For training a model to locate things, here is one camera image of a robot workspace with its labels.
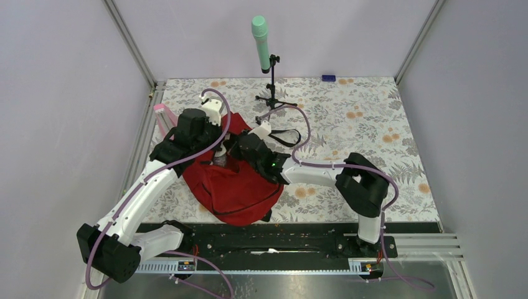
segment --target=microphone stand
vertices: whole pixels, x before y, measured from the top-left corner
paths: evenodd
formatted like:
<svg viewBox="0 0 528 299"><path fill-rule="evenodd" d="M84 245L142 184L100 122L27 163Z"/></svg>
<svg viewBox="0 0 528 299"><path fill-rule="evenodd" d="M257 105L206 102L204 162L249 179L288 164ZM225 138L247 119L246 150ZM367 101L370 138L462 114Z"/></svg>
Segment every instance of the microphone stand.
<svg viewBox="0 0 528 299"><path fill-rule="evenodd" d="M278 108L278 107L275 106L277 104L281 104L279 107L281 107L283 105L297 106L297 104L282 102L282 101L279 101L279 100L277 100L275 98L275 64L278 64L278 63L280 63L280 57L271 54L270 55L271 84L269 84L269 83L266 84L266 88L269 89L270 92L271 92L271 97L270 98L263 98L263 97L259 97L259 96L255 97L256 100L264 100L264 101L266 101L266 106L270 107L270 110Z"/></svg>

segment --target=pink object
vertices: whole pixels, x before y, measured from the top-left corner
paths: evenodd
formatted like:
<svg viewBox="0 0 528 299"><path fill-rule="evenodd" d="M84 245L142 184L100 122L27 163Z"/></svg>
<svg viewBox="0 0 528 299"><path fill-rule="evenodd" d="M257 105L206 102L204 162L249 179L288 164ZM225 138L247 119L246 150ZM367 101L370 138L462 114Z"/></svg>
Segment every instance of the pink object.
<svg viewBox="0 0 528 299"><path fill-rule="evenodd" d="M158 123L159 131L165 136L169 131L178 124L178 117L165 104L157 104L154 106L156 114L156 122Z"/></svg>

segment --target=blue object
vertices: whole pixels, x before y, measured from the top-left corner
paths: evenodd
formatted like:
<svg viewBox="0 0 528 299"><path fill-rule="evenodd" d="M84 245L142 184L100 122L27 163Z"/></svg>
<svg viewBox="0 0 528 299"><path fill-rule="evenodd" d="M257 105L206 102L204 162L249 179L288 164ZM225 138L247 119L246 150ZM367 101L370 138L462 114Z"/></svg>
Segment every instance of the blue object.
<svg viewBox="0 0 528 299"><path fill-rule="evenodd" d="M334 76L334 75L322 75L321 76L321 80L324 81L324 82L335 82L336 81L336 76Z"/></svg>

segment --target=pink cable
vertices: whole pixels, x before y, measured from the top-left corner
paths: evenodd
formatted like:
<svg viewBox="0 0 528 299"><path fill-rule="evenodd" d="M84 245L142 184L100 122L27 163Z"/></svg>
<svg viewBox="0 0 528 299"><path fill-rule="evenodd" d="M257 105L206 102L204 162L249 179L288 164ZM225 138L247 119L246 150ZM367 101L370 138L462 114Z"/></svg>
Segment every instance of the pink cable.
<svg viewBox="0 0 528 299"><path fill-rule="evenodd" d="M165 170L165 169L169 169L175 165L178 165L178 164L181 164L181 163L184 163L184 162L187 162L187 161L190 161L198 156L201 156L202 154L212 150L212 148L214 148L215 146L217 146L217 144L219 144L225 137L225 135L227 134L228 130L229 130L229 126L231 125L231 110L229 108L229 103L227 102L227 99L224 97L224 95L222 95L218 90L216 89L212 89L212 88L207 88L207 89L204 89L202 91L202 97L205 95L206 92L214 92L216 93L218 96L220 96L220 98L222 99L222 101L224 102L224 105L226 107L226 110L227 110L227 124L224 128L224 130L222 131L222 134L220 135L220 137L215 141L213 142L210 146L208 146L206 149L204 149L203 151L200 151L196 154L193 154L192 156L189 156L189 157L186 157L186 158L183 158L183 159L180 159L178 161L175 161L175 162L172 162L170 164L167 164L155 171L153 171L151 174L149 174L148 176L145 177L144 179L144 182L147 183L154 175L156 175L157 173L160 173L161 171ZM119 206L119 208L117 208L115 214L112 216L112 222L108 222L107 225L105 226L105 228L101 231L101 233L99 234L99 236L97 237L97 239L95 240L95 243L93 244L93 247L92 247L92 251L90 251L90 255L88 256L88 261L87 261L87 264L86 264L86 271L85 271L85 281L86 281L86 286L90 289L90 290L99 290L100 288L104 287L109 281L110 281L110 278L107 278L103 283L101 283L100 285L92 285L92 282L90 281L90 272L91 272L91 269L92 269L92 263L93 263L93 258L95 257L95 252L97 251L97 248L99 248L99 244L101 243L101 241L103 240L103 237L106 235L106 233L108 232L108 230L110 229L110 227L112 226L113 224L113 221L115 221L118 217L119 217L119 214L121 214L121 212L123 211L123 209L126 207L126 205L130 202L130 200L132 200L132 198L134 197L134 195L136 195L136 193L143 187L144 185L143 184L139 184L137 185L133 190L132 192L130 192L130 195L126 197L126 199L123 201L123 203Z"/></svg>
<svg viewBox="0 0 528 299"><path fill-rule="evenodd" d="M388 175L386 175L385 173L377 170L377 169L374 169L374 168L370 168L370 167L366 167L366 166L361 166L361 165L353 165L353 164L334 164L334 165L331 165L331 164L316 164L316 163L306 163L306 162L302 162L300 161L296 156L295 154L297 153L297 151L302 148L306 143L308 143L310 141L310 137L311 137L311 128L310 128L310 123L308 121L308 116L306 116L305 112L300 109L299 107L297 106L293 106L293 105L283 105L281 107L278 107L274 110L270 110L268 113L262 115L262 116L259 116L258 118L260 119L263 119L264 117L266 116L269 116L271 115L272 113L275 113L279 110L282 110L282 109L286 109L286 108L292 108L292 109L295 109L295 110L298 110L299 112L301 112L301 114L303 115L304 117L304 120L306 122L306 127L308 128L308 137L307 139L302 142L300 145L296 146L294 149L293 149L293 152L291 153L291 158L293 159L293 161L295 161L296 163L299 163L300 165L305 165L305 166L311 166L311 167L318 167L318 168L352 168L352 169L361 169L361 170L365 170L365 171L369 171L369 172L372 172L372 173L375 173L379 176L381 176L382 178L384 178L385 180L387 180L387 182L389 182L392 187L394 188L394 197L392 198L392 200L383 206L383 208L381 208L381 228L380 228L380 239L381 239L381 248L382 248L382 251L383 251L383 256L385 258L385 260L387 261L387 265L389 265L390 269L394 272L394 274L396 274L397 277L394 277L394 278L398 278L398 279L401 279L403 280L406 284L410 285L411 287L413 288L417 288L419 290L422 290L422 291L425 291L425 292L434 292L436 290L436 286L434 285L434 283L432 282L429 282L428 280L425 280L423 278L418 278L418 277L404 277L402 276L401 274L399 274L396 269L394 269L394 265L392 265L392 262L389 260L389 258L387 257L387 253L386 253L386 250L385 250L385 244L384 244L384 231L385 231L385 210L390 207L392 204L394 204L396 202L396 200L398 199L398 196L400 194L400 191L398 189L398 186L396 185L396 182ZM412 278L412 279L415 279L415 280L419 280L419 281L422 281L422 282L425 282L426 284L430 285L431 288L424 288L424 287L421 287L419 285L416 285L414 283L412 283L409 278Z"/></svg>
<svg viewBox="0 0 528 299"><path fill-rule="evenodd" d="M183 252L178 252L178 251L174 251L174 250L170 250L170 251L165 251L166 254L175 254L175 255L180 255L180 256L183 256L183 257L192 257L193 259L197 259L197 260L201 260L203 262L205 262L207 265L210 265L211 267L213 267L218 273L220 273L220 276L222 276L222 278L225 280L225 282L227 283L227 287L229 288L229 293L231 294L231 299L235 298L235 292L233 291L233 286L231 286L231 283L229 282L229 279L227 279L227 277L225 276L225 274L212 262L204 259L203 257L198 257L196 255L192 255L192 254L185 254ZM225 297L222 297L220 295L217 295L209 290L206 290L205 288L202 288L200 287L199 285L195 285L194 283L191 283L191 282L187 282L185 280L178 280L179 282L182 282L182 283L185 283L186 285L190 285L194 288L197 288L199 290L202 290L206 293L208 293L209 295L211 296L214 296L216 298L219 298L219 299L227 299Z"/></svg>

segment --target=red backpack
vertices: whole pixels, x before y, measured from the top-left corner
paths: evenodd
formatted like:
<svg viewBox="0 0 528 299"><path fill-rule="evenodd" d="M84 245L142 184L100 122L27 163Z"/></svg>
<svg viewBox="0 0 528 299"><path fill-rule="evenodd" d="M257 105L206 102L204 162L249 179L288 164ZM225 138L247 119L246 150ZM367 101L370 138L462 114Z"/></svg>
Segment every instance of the red backpack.
<svg viewBox="0 0 528 299"><path fill-rule="evenodd" d="M222 118L225 126L226 117ZM239 135L251 130L240 114L231 114L229 133ZM221 221L235 225L249 225L271 217L271 207L282 193L282 184L262 178L246 161L239 161L227 153L227 165L211 165L214 151L195 159L183 172L183 178L196 199Z"/></svg>

